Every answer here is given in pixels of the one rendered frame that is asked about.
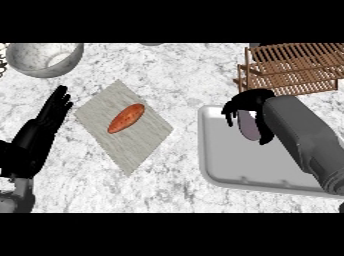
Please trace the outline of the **white tray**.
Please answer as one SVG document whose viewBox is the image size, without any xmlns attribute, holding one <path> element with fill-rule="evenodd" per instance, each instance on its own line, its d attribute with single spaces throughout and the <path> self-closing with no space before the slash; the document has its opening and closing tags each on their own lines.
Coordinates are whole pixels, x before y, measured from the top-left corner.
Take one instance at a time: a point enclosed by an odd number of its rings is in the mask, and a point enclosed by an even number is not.
<svg viewBox="0 0 344 256">
<path fill-rule="evenodd" d="M 227 126 L 223 107 L 205 105 L 198 111 L 199 169 L 218 187 L 344 199 L 328 194 L 314 177 L 304 173 L 279 141 L 260 146 L 238 125 Z"/>
</svg>

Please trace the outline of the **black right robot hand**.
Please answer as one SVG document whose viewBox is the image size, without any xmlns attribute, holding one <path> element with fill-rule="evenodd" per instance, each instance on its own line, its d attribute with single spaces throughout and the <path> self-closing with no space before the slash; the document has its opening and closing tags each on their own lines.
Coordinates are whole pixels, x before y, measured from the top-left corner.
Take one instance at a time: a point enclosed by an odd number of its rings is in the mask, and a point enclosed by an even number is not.
<svg viewBox="0 0 344 256">
<path fill-rule="evenodd" d="M 255 123 L 260 131 L 261 138 L 260 145 L 266 145 L 275 138 L 263 116 L 263 105 L 269 98 L 275 97 L 275 93 L 267 89 L 254 89 L 239 93 L 232 100 L 226 103 L 221 114 L 226 116 L 229 126 L 233 126 L 233 118 L 238 119 L 238 111 L 246 110 L 255 118 Z"/>
</svg>

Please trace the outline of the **orange sweet potato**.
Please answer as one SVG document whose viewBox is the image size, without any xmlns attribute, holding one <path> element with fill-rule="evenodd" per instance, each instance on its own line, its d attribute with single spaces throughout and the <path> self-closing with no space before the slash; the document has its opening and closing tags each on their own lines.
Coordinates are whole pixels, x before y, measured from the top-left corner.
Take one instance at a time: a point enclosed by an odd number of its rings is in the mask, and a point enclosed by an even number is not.
<svg viewBox="0 0 344 256">
<path fill-rule="evenodd" d="M 114 134 L 128 128 L 140 119 L 145 113 L 145 105 L 136 103 L 130 105 L 114 118 L 109 127 L 108 133 Z"/>
</svg>

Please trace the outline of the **pale grey cutting board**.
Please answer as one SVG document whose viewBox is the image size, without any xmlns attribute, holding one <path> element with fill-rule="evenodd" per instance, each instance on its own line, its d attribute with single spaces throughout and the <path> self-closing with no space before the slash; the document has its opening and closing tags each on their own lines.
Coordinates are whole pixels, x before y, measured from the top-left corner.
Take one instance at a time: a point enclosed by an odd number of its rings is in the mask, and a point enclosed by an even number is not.
<svg viewBox="0 0 344 256">
<path fill-rule="evenodd" d="M 134 123 L 122 127 L 117 116 L 134 104 L 145 109 L 133 117 Z M 130 176 L 171 134 L 173 126 L 120 80 L 78 108 L 75 116 Z"/>
</svg>

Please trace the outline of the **white marble bowl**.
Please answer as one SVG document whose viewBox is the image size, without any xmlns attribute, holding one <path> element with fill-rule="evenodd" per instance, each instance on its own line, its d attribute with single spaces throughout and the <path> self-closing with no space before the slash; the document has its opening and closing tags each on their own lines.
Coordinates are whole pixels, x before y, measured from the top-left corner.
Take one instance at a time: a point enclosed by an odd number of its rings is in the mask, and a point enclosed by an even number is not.
<svg viewBox="0 0 344 256">
<path fill-rule="evenodd" d="M 26 76 L 55 78 L 77 67 L 83 43 L 12 43 L 6 51 L 10 67 Z"/>
</svg>

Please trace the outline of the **purple eggplant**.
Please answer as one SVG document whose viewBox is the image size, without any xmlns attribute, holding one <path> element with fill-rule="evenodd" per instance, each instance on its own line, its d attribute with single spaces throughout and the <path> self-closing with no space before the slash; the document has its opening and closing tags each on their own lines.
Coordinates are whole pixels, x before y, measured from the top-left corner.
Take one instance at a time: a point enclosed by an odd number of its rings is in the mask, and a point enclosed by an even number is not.
<svg viewBox="0 0 344 256">
<path fill-rule="evenodd" d="M 258 141 L 261 138 L 255 118 L 246 110 L 238 111 L 238 125 L 244 137 L 251 141 Z"/>
</svg>

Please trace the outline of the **brown wooden tiered shelf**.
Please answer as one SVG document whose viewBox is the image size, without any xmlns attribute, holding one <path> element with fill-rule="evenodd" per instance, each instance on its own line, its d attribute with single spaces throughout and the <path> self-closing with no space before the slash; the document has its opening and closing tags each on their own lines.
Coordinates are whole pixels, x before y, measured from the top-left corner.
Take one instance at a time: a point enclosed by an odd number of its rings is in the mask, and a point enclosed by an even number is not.
<svg viewBox="0 0 344 256">
<path fill-rule="evenodd" d="M 270 89 L 277 96 L 338 89 L 344 79 L 344 43 L 283 43 L 245 48 L 233 82 L 241 92 Z"/>
</svg>

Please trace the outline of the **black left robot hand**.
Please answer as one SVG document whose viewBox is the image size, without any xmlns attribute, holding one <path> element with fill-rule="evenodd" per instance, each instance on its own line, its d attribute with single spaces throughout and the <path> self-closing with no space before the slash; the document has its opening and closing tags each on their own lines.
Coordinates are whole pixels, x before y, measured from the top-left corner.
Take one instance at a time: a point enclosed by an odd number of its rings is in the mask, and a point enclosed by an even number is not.
<svg viewBox="0 0 344 256">
<path fill-rule="evenodd" d="M 31 179 L 40 172 L 50 153 L 57 130 L 74 105 L 60 85 L 52 93 L 35 119 L 22 126 L 12 142 L 0 140 L 0 176 Z"/>
</svg>

